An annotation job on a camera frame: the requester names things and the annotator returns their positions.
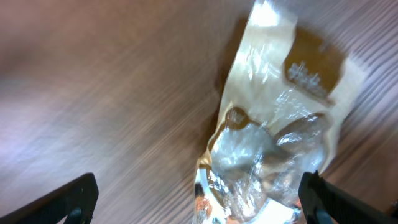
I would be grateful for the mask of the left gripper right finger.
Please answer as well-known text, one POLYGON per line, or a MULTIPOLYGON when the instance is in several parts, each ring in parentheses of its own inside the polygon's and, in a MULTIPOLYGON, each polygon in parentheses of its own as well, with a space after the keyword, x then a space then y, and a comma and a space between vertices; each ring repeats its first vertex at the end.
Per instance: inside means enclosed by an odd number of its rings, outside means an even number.
POLYGON ((397 204, 383 213, 328 183, 318 172, 303 174, 298 196, 309 224, 397 224, 397 204))

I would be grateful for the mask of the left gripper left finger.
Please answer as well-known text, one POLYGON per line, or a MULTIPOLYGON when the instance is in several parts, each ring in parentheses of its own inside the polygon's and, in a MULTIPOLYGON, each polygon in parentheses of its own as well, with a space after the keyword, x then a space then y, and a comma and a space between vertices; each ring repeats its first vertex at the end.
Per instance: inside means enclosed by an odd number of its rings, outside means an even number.
POLYGON ((94 174, 86 173, 1 217, 1 223, 90 224, 98 196, 94 174))

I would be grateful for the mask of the beige snack bag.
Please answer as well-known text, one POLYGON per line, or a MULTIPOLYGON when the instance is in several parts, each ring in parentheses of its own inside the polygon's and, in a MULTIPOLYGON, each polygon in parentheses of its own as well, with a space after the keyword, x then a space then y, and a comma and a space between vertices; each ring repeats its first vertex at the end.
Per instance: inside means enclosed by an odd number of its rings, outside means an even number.
POLYGON ((297 223, 299 185, 323 172, 366 76, 355 58, 256 1, 195 173, 194 223, 297 223))

